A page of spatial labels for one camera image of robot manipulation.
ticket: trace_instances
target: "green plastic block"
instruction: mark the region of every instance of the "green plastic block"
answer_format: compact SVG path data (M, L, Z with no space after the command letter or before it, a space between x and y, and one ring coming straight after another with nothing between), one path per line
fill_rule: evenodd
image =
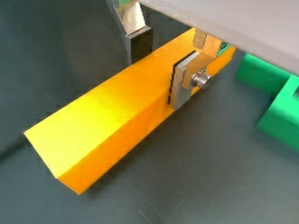
M246 54L238 70L238 79L276 97L292 74L251 54Z
M267 112L258 129L299 151L299 78L291 76Z

